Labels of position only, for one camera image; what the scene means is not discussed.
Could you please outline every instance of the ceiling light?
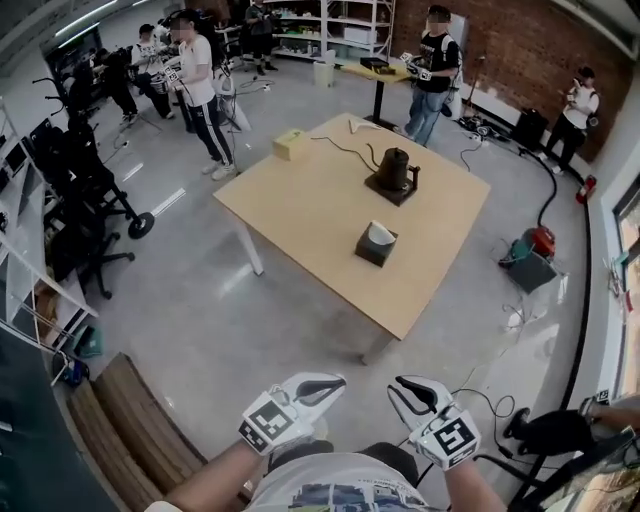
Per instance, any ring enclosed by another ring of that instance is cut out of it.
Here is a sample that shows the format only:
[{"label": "ceiling light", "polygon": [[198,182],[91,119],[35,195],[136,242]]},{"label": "ceiling light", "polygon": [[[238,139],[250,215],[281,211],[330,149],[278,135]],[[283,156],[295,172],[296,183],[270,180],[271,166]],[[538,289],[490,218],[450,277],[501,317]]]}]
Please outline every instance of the ceiling light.
[{"label": "ceiling light", "polygon": [[84,20],[86,20],[87,18],[89,18],[90,16],[93,16],[94,14],[96,14],[97,12],[100,12],[103,9],[106,9],[107,7],[115,4],[118,0],[111,0],[111,2],[107,2],[106,4],[98,7],[97,9],[94,9],[93,11],[85,14],[84,16],[78,18],[76,21],[73,21],[71,23],[69,23],[66,27],[64,27],[63,29],[60,29],[56,32],[55,37],[58,37],[60,34],[63,34],[64,32],[66,32],[67,30],[69,30],[71,27],[75,27],[78,23],[82,23]]},{"label": "ceiling light", "polygon": [[100,25],[100,22],[98,23],[94,23],[93,25],[91,25],[90,27],[85,28],[82,32],[78,32],[75,36],[73,36],[71,39],[67,39],[64,43],[62,43],[60,46],[58,46],[58,48],[62,48],[63,46],[67,46],[71,41],[73,41],[74,39],[77,39],[78,37],[80,37],[82,34],[86,34],[87,32],[89,32],[89,30],[96,28],[98,25]]}]

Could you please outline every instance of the white shelving unit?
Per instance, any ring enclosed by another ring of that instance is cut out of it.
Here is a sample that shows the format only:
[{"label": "white shelving unit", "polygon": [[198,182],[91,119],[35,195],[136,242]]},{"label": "white shelving unit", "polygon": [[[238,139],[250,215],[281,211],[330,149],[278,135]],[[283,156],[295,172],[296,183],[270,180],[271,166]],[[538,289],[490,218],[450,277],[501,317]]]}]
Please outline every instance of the white shelving unit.
[{"label": "white shelving unit", "polygon": [[[320,42],[320,54],[325,55],[330,49],[336,49],[338,63],[358,60],[360,57],[379,56],[389,58],[391,51],[391,38],[393,35],[393,20],[395,14],[395,0],[265,0],[272,8],[284,10],[281,17],[285,30],[288,27],[296,27],[300,24],[312,26],[318,24],[318,30],[313,33],[301,34],[276,34],[274,37],[286,45],[287,40],[303,40]],[[366,18],[351,16],[353,7],[349,4],[365,4],[371,6],[371,13]],[[320,16],[301,16],[303,12],[316,12],[320,10]],[[366,29],[361,41],[345,37],[345,29],[354,27]],[[347,47],[355,49],[355,52],[336,48]],[[298,53],[287,48],[276,49],[276,55],[299,57],[307,60],[319,60],[320,56],[312,56],[308,51]]]},{"label": "white shelving unit", "polygon": [[[44,340],[40,340],[36,334],[37,339],[29,343],[51,353],[68,339],[66,336],[60,336],[61,330],[71,332],[87,315],[97,317],[98,314],[87,305],[75,271],[63,283],[57,283],[47,274],[44,204],[48,184],[22,144],[2,98],[0,123],[5,127],[5,135],[7,130],[12,132],[6,136],[5,145],[0,148],[0,166],[10,173],[9,182],[0,192],[0,211],[7,216],[5,230],[0,231],[0,266],[6,269],[5,311],[0,311],[0,323],[5,330],[18,329],[14,320],[21,306],[30,295],[33,297],[34,287],[38,282],[46,283],[59,295],[56,304],[56,328],[52,328]],[[6,165],[5,158],[16,145],[21,146],[25,161],[17,171],[12,172]],[[32,301],[27,301],[28,307],[32,304]],[[32,316],[35,325],[37,318],[33,314]]]}]

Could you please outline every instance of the person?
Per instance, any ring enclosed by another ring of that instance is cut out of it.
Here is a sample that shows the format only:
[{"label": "person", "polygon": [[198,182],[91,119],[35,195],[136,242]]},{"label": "person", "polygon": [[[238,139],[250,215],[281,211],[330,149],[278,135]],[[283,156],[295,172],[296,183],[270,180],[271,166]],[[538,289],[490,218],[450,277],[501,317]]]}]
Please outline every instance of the person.
[{"label": "person", "polygon": [[131,49],[131,61],[134,66],[138,67],[136,85],[151,100],[160,117],[172,119],[174,114],[171,111],[169,94],[157,91],[151,84],[155,75],[164,73],[160,52],[166,46],[153,39],[153,26],[148,23],[140,27],[139,34],[140,41],[134,44]]},{"label": "person", "polygon": [[404,128],[394,131],[421,146],[426,146],[449,97],[452,80],[460,68],[460,49],[447,32],[451,12],[441,5],[432,5],[427,16],[429,31],[420,44],[420,58],[416,61],[420,72],[409,111],[410,120]]},{"label": "person", "polygon": [[247,8],[245,21],[251,28],[251,46],[258,74],[264,76],[263,66],[268,71],[278,71],[278,68],[271,64],[273,23],[264,0],[255,0],[255,3]]},{"label": "person", "polygon": [[[618,400],[612,406],[591,399],[580,410],[553,411],[528,421],[530,414],[530,409],[520,409],[504,431],[505,438],[522,441],[520,455],[584,452],[629,426],[640,432],[640,394]],[[620,457],[610,461],[607,472],[629,464],[640,464],[638,443],[632,443]]]},{"label": "person", "polygon": [[171,37],[180,41],[182,78],[178,86],[184,87],[185,101],[196,133],[214,160],[212,165],[203,169],[203,174],[211,174],[212,179],[218,181],[235,175],[236,167],[218,122],[212,83],[214,60],[211,44],[201,33],[206,31],[202,23],[196,11],[185,9],[172,20]]},{"label": "person", "polygon": [[96,53],[96,61],[102,68],[105,92],[122,109],[122,123],[134,123],[138,118],[138,107],[129,91],[124,60],[117,53],[109,53],[106,48],[101,48]]},{"label": "person", "polygon": [[567,94],[568,103],[553,127],[547,146],[538,154],[538,158],[544,161],[553,156],[553,148],[560,140],[564,142],[559,165],[552,169],[555,174],[570,169],[573,155],[586,140],[589,118],[600,106],[600,97],[594,88],[595,79],[596,74],[590,67],[578,70],[578,78],[574,79],[574,86]]}]

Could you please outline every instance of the box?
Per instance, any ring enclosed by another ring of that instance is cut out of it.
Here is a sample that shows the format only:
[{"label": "box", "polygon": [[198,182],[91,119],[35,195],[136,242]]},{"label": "box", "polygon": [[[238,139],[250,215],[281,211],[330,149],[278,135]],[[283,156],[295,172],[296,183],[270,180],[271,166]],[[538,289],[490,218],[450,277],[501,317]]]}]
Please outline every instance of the box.
[{"label": "box", "polygon": [[309,145],[309,136],[302,130],[289,130],[273,141],[273,154],[283,160],[300,158]]}]

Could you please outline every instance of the black speaker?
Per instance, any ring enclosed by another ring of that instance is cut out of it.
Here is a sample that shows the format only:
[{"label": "black speaker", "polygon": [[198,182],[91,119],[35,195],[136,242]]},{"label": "black speaker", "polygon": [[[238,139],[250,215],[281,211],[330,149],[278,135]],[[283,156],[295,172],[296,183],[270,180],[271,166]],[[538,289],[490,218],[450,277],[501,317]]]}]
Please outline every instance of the black speaker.
[{"label": "black speaker", "polygon": [[518,119],[518,124],[511,132],[511,138],[525,148],[535,151],[540,145],[549,121],[542,117],[535,109],[524,109]]}]

